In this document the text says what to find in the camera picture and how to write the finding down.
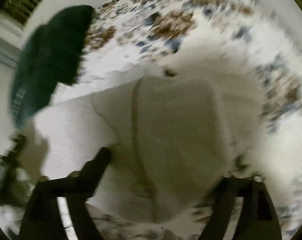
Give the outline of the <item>beige long sleeve shirt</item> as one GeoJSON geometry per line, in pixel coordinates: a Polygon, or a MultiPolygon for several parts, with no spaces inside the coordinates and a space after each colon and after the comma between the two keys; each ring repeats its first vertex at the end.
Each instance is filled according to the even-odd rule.
{"type": "Polygon", "coordinates": [[[145,76],[44,108],[23,128],[18,160],[32,182],[79,170],[100,148],[111,164],[90,200],[134,222],[163,223],[232,169],[222,96],[200,77],[145,76]]]}

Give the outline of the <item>dark green folded blanket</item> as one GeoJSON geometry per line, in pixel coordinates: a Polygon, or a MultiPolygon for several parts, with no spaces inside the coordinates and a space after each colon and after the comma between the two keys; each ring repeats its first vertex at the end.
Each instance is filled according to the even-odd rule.
{"type": "Polygon", "coordinates": [[[49,105],[58,83],[76,82],[93,13],[90,5],[65,8],[31,34],[20,54],[10,90],[10,115],[16,128],[49,105]]]}

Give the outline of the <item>floral bed sheet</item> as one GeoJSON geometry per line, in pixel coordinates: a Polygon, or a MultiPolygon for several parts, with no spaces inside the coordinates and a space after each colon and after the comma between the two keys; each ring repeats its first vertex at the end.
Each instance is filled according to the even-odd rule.
{"type": "MultiPolygon", "coordinates": [[[[258,220],[237,228],[244,218],[244,198],[237,197],[227,229],[211,229],[213,193],[223,178],[173,219],[142,223],[103,212],[92,197],[68,199],[71,173],[32,182],[18,160],[12,191],[23,206],[0,206],[0,233],[6,239],[302,239],[302,46],[277,9],[261,0],[42,0],[23,28],[20,54],[40,25],[75,5],[94,8],[76,82],[58,83],[44,108],[145,76],[212,81],[234,154],[223,178],[263,183],[258,220]]],[[[10,95],[7,101],[14,126],[10,95]]],[[[25,135],[24,126],[14,126],[13,136],[25,135]]]]}

